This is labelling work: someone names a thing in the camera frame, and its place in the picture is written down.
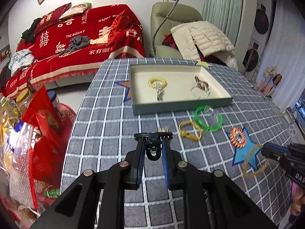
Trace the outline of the black claw hair clip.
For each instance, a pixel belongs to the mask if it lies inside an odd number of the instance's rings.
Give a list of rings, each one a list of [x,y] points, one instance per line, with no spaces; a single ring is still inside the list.
[[[167,138],[169,141],[173,138],[171,132],[142,132],[134,134],[134,139],[139,142],[144,140],[146,156],[151,161],[157,161],[161,157],[162,140]]]

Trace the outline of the beige bunny hair clip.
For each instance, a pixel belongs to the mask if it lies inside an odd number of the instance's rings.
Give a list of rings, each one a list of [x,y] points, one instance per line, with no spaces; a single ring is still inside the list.
[[[168,129],[167,126],[166,127],[159,127],[158,132],[169,132],[169,129]]]

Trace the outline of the grey checked tablecloth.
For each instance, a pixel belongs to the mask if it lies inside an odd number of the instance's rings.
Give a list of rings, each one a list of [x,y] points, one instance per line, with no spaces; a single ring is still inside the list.
[[[103,171],[123,160],[136,148],[137,132],[155,132],[167,128],[173,133],[171,148],[199,169],[224,171],[245,194],[280,228],[287,228],[291,205],[291,182],[275,161],[266,170],[244,178],[241,167],[232,165],[234,148],[228,133],[232,127],[247,129],[256,143],[292,143],[287,121],[274,106],[255,92],[236,71],[211,66],[209,72],[232,94],[230,106],[219,108],[223,126],[208,132],[198,142],[184,139],[178,126],[193,118],[193,111],[135,116],[131,101],[125,101],[126,88],[120,81],[129,80],[131,64],[152,64],[156,59],[106,60],[95,75],[78,110],[65,156],[61,189],[66,189],[83,171]]]

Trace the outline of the red gift bag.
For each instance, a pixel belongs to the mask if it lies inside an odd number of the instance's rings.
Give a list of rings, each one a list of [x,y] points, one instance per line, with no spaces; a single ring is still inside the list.
[[[45,87],[35,93],[22,121],[41,132],[41,138],[34,142],[30,154],[31,175],[35,180],[59,185],[67,140],[63,134],[63,122],[55,112]]]

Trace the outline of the clear patterned plastic bag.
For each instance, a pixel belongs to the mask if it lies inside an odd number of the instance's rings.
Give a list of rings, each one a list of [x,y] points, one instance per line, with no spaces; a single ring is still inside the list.
[[[11,198],[31,209],[38,209],[35,182],[31,173],[35,136],[33,125],[19,122],[8,139],[13,153],[9,171],[9,194]]]

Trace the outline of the green plastic bangle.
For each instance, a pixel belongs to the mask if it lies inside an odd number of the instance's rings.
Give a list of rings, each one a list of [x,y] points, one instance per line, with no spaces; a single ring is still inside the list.
[[[194,122],[206,132],[217,132],[223,125],[223,117],[214,108],[199,106],[194,112]]]

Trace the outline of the shallow grey-green tray box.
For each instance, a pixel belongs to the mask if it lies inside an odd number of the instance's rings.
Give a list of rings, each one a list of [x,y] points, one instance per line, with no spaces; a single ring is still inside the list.
[[[134,115],[196,110],[203,105],[217,108],[233,100],[210,69],[197,65],[131,65],[129,76]],[[163,83],[161,101],[157,83]]]

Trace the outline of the cream puffer jacket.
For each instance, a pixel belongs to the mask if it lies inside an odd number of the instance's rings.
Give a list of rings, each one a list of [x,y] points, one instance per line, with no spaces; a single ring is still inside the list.
[[[235,47],[229,38],[207,21],[180,24],[171,29],[171,34],[180,54],[186,60],[200,60],[215,56],[225,65],[237,70]]]

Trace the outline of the red covered sofa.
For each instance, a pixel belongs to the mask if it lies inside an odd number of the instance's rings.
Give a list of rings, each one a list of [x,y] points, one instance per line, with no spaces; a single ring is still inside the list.
[[[65,4],[44,15],[29,39],[22,36],[16,53],[30,63],[1,80],[1,93],[17,97],[27,82],[32,86],[60,79],[95,74],[103,61],[118,58],[144,58],[143,29],[126,4],[86,9],[62,18]]]

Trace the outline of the grey crumpled garment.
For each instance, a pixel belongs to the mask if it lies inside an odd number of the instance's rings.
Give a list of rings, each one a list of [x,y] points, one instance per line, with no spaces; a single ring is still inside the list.
[[[81,36],[81,35],[76,36],[70,40],[70,44],[68,48],[58,53],[58,56],[83,49],[89,45],[90,45],[90,38],[88,36]]]

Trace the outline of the light patterned folded blanket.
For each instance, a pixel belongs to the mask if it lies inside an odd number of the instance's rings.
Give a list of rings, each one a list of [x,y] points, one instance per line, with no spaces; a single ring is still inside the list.
[[[16,52],[9,62],[8,68],[11,71],[11,77],[16,75],[20,70],[23,70],[32,65],[34,56],[29,49],[23,49]]]

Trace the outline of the teal curtain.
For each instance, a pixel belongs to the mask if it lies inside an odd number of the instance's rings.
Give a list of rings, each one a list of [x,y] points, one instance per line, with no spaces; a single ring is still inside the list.
[[[236,43],[241,21],[243,0],[205,0],[203,20],[221,30],[231,41]]]

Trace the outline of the dark red pillow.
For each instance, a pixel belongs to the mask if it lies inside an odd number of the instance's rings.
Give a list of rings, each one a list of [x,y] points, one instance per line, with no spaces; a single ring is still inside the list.
[[[55,10],[52,10],[48,14],[45,14],[38,22],[34,30],[34,36],[36,36],[42,30],[45,30],[49,26],[56,24],[59,21],[59,18],[63,15],[63,13],[66,12],[70,7],[71,7],[71,3],[67,3],[65,5],[58,7]]]

